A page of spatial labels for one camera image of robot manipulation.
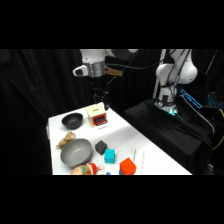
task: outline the teal cube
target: teal cube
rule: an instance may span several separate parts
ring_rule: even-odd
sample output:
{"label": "teal cube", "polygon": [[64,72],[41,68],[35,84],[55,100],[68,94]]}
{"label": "teal cube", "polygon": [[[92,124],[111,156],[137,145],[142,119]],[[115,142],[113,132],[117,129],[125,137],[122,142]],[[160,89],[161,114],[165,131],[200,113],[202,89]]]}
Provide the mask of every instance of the teal cube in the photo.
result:
{"label": "teal cube", "polygon": [[115,150],[107,149],[105,152],[105,163],[115,164]]}

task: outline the gray bowl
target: gray bowl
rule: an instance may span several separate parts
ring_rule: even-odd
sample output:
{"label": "gray bowl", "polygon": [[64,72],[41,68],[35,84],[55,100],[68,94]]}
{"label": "gray bowl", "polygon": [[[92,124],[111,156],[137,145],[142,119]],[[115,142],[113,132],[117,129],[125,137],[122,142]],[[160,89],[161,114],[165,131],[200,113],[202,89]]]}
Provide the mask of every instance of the gray bowl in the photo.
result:
{"label": "gray bowl", "polygon": [[69,168],[87,164],[92,157],[92,145],[86,139],[76,139],[68,143],[61,152],[61,161]]}

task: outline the red cube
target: red cube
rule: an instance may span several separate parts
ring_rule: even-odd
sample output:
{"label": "red cube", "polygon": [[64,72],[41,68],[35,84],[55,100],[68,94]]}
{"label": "red cube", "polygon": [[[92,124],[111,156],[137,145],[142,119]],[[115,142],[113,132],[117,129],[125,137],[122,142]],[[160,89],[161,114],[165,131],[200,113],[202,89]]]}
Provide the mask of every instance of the red cube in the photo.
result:
{"label": "red cube", "polygon": [[120,171],[123,175],[134,175],[137,170],[137,167],[135,164],[130,160],[130,158],[127,158],[120,164]]}

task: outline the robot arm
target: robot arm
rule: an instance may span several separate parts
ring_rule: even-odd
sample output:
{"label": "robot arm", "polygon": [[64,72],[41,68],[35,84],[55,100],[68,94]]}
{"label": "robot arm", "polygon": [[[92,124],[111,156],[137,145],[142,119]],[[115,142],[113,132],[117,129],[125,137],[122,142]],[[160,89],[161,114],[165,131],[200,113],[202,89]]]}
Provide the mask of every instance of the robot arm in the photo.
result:
{"label": "robot arm", "polygon": [[75,76],[89,76],[98,78],[106,74],[106,56],[115,57],[123,61],[131,61],[138,49],[80,49],[83,66],[73,71]]}
{"label": "robot arm", "polygon": [[[83,66],[76,68],[73,73],[75,76],[88,76],[97,83],[93,90],[93,96],[100,98],[108,109],[106,95],[108,92],[103,90],[101,77],[106,74],[106,56],[115,57],[124,61],[131,61],[138,52],[138,49],[80,49],[82,53]],[[197,69],[194,66],[191,54],[192,49],[171,49],[172,58],[175,64],[163,64],[157,69],[156,75],[160,80],[160,94],[156,99],[156,106],[169,113],[175,111],[175,95],[178,83],[189,84],[197,77]]]}

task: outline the dark metal bowl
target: dark metal bowl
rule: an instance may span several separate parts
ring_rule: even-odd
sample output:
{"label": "dark metal bowl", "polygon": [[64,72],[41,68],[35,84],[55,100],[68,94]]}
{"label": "dark metal bowl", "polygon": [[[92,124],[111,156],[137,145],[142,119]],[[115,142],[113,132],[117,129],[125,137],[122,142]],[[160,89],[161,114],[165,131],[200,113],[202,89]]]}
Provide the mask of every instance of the dark metal bowl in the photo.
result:
{"label": "dark metal bowl", "polygon": [[68,143],[61,152],[61,161],[74,169],[87,164],[92,157],[92,145],[86,139],[77,139]]}
{"label": "dark metal bowl", "polygon": [[83,123],[83,116],[82,114],[69,114],[68,116],[64,117],[62,120],[62,124],[69,130],[78,129]]}

